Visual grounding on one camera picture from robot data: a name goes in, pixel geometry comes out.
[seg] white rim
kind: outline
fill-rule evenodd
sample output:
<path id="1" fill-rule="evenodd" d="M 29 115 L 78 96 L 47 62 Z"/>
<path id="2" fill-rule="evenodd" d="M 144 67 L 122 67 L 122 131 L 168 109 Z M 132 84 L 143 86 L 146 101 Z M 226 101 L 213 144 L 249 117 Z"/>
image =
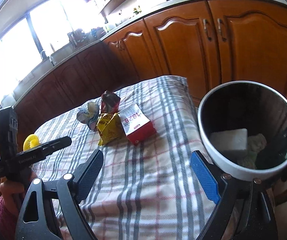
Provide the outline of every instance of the white rim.
<path id="1" fill-rule="evenodd" d="M 228 160 L 226 157 L 224 157 L 221 153 L 219 153 L 216 148 L 213 147 L 213 145 L 211 144 L 211 142 L 209 141 L 207 135 L 205 134 L 205 131 L 203 129 L 203 126 L 202 126 L 202 122 L 201 122 L 201 111 L 202 111 L 202 108 L 203 108 L 203 105 L 205 104 L 205 101 L 206 99 L 212 94 L 214 93 L 215 91 L 219 90 L 220 88 L 222 87 L 226 87 L 226 86 L 229 86 L 231 84 L 237 84 L 237 83 L 248 83 L 248 84 L 254 84 L 254 85 L 258 85 L 258 86 L 261 86 L 261 87 L 264 87 L 266 89 L 269 89 L 271 90 L 272 92 L 276 93 L 278 96 L 280 96 L 284 101 L 285 103 L 287 103 L 287 99 L 285 99 L 285 97 L 283 95 L 281 95 L 279 92 L 277 92 L 276 90 L 274 90 L 273 88 L 271 87 L 268 87 L 266 85 L 263 85 L 263 84 L 260 84 L 260 83 L 257 83 L 257 82 L 253 82 L 253 81 L 231 81 L 231 82 L 227 82 L 227 83 L 224 83 L 224 84 L 221 84 L 213 89 L 211 89 L 201 100 L 200 102 L 200 105 L 199 105 L 199 108 L 198 108 L 198 126 L 199 126 L 199 130 L 200 130 L 200 133 L 202 134 L 202 137 L 204 138 L 203 140 L 205 140 L 204 143 L 207 143 L 208 146 L 211 148 L 211 150 L 213 150 L 213 153 L 216 154 L 222 161 L 226 162 L 227 164 L 231 165 L 232 167 L 236 168 L 236 169 L 239 169 L 240 171 L 245 171 L 245 172 L 251 172 L 253 174 L 266 174 L 266 173 L 273 173 L 273 172 L 276 172 L 276 171 L 280 171 L 282 169 L 284 169 L 286 166 L 287 166 L 287 159 L 281 163 L 280 165 L 276 166 L 276 167 L 273 167 L 271 169 L 266 169 L 266 170 L 253 170 L 253 169 L 249 169 L 249 168 L 245 168 L 245 167 L 242 167 L 242 166 L 239 166 L 235 163 L 233 163 L 232 161 Z"/>

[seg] trash can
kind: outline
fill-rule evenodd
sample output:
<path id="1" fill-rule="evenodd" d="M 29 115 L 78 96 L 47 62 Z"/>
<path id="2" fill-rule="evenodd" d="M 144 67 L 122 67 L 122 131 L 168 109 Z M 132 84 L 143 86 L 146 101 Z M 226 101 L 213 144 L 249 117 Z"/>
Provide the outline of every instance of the trash can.
<path id="1" fill-rule="evenodd" d="M 198 125 L 213 162 L 237 179 L 265 180 L 287 166 L 287 100 L 266 85 L 233 81 L 215 87 L 200 103 Z M 256 157 L 257 169 L 227 159 L 209 140 L 213 132 L 244 128 L 248 136 L 262 134 L 267 142 Z"/>

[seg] red and white box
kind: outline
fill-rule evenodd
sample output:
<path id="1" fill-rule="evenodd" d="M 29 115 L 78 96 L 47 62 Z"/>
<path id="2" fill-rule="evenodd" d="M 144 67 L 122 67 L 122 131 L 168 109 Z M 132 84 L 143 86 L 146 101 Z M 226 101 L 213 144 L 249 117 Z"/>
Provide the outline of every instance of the red and white box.
<path id="1" fill-rule="evenodd" d="M 156 133 L 152 122 L 142 113 L 136 103 L 121 110 L 118 114 L 127 138 L 134 145 Z"/>

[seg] yellow wrapper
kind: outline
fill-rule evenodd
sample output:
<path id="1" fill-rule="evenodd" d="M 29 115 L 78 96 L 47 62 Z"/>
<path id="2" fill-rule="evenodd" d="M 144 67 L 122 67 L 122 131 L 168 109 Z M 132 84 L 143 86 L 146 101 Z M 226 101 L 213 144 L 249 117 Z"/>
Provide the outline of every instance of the yellow wrapper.
<path id="1" fill-rule="evenodd" d="M 120 138 L 124 134 L 120 117 L 117 113 L 100 115 L 97 123 L 97 129 L 100 134 L 99 146 L 105 145 L 114 139 Z"/>

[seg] blue crumpled wrapper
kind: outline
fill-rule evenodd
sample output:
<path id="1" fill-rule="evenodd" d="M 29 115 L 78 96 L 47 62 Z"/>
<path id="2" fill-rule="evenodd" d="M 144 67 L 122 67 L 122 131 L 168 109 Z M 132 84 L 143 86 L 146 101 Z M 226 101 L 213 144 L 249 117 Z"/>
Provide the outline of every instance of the blue crumpled wrapper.
<path id="1" fill-rule="evenodd" d="M 88 109 L 79 108 L 77 120 L 86 124 L 91 131 L 94 131 L 99 117 L 99 105 L 94 102 L 89 102 L 87 108 Z"/>

